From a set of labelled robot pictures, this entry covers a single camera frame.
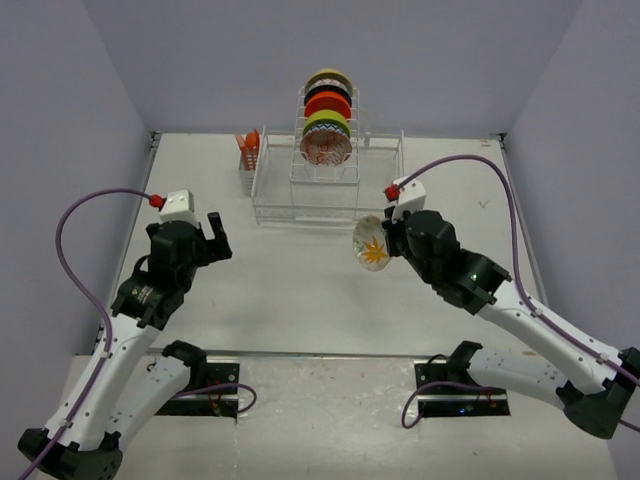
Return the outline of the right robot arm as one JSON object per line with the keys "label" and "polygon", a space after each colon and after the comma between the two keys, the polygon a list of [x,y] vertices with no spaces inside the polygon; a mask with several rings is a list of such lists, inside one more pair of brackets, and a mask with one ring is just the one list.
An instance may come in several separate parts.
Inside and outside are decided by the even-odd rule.
{"label": "right robot arm", "polygon": [[639,387],[639,351],[618,349],[577,329],[531,297],[517,271],[460,246],[453,225],[431,210],[397,207],[382,222],[388,252],[406,260],[447,304],[518,338],[543,359],[536,367],[461,343],[446,363],[446,386],[459,393],[503,389],[560,409],[583,432],[609,440]]}

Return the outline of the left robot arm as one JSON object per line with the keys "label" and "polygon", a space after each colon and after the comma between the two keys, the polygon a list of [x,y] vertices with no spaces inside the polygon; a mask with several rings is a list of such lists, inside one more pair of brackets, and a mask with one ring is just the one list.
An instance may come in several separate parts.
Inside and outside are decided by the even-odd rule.
{"label": "left robot arm", "polygon": [[129,396],[135,367],[183,304],[196,271],[231,258],[218,213],[208,214],[213,238],[186,219],[150,224],[151,247],[119,287],[103,340],[79,381],[42,428],[27,429],[19,451],[56,479],[111,479],[142,427],[176,394],[195,393],[208,379],[205,352],[186,342],[167,345]]}

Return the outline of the red patterned bowl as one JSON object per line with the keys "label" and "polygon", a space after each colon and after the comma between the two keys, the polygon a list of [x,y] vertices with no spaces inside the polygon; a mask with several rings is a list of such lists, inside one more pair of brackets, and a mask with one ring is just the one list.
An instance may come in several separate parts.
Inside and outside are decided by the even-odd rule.
{"label": "red patterned bowl", "polygon": [[300,143],[302,156],[315,166],[339,166],[349,159],[352,149],[348,135],[331,124],[312,127]]}

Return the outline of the yellow rimmed patterned bowl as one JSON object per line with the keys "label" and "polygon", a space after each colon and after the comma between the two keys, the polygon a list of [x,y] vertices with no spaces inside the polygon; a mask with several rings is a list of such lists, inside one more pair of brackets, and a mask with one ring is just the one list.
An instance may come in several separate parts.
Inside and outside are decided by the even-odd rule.
{"label": "yellow rimmed patterned bowl", "polygon": [[344,89],[350,94],[353,94],[353,84],[348,76],[346,76],[343,72],[333,68],[325,68],[318,70],[315,72],[306,82],[304,91],[308,92],[312,89],[312,87],[324,80],[331,80],[334,82],[340,83]]}

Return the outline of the white bowl orange flower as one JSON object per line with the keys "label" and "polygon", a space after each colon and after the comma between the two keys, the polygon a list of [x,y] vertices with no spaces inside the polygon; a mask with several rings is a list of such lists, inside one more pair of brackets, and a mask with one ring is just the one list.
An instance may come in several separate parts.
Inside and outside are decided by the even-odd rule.
{"label": "white bowl orange flower", "polygon": [[378,272],[391,260],[385,230],[377,216],[369,215],[358,220],[352,234],[352,247],[358,263],[367,271]]}

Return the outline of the lime green bowl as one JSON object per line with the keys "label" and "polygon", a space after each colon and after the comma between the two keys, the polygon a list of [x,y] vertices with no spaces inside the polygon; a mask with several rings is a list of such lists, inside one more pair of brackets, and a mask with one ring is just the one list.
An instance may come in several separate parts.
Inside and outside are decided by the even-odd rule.
{"label": "lime green bowl", "polygon": [[338,127],[347,137],[351,137],[349,122],[344,115],[331,109],[321,109],[306,118],[303,135],[320,124],[330,124]]}

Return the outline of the blue triangle patterned bowl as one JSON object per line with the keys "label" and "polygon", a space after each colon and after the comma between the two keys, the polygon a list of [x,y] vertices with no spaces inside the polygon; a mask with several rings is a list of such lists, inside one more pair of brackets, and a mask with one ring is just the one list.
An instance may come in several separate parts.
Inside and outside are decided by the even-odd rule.
{"label": "blue triangle patterned bowl", "polygon": [[306,92],[304,97],[304,104],[307,104],[314,96],[319,95],[321,93],[334,93],[343,98],[349,106],[352,105],[352,96],[346,87],[338,83],[334,84],[318,84],[312,85],[309,90]]}

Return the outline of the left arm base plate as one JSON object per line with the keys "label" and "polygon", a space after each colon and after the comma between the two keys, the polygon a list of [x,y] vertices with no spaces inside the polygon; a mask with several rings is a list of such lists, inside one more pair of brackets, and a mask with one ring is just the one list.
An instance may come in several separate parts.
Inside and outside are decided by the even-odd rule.
{"label": "left arm base plate", "polygon": [[[203,373],[199,373],[197,379],[188,384],[183,391],[202,390],[221,384],[236,383],[239,380],[239,363],[208,359]],[[238,388],[228,387],[171,399],[156,412],[156,415],[236,419],[238,410]]]}

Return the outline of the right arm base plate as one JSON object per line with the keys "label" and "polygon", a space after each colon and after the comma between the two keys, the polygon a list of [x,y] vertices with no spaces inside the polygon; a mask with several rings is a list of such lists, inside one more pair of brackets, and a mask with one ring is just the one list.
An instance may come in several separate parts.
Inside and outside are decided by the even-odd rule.
{"label": "right arm base plate", "polygon": [[[446,365],[445,356],[414,363],[416,387],[433,382],[475,385],[466,373],[458,374]],[[511,414],[505,390],[487,394],[452,386],[436,386],[417,397],[418,412],[423,418],[502,417]]]}

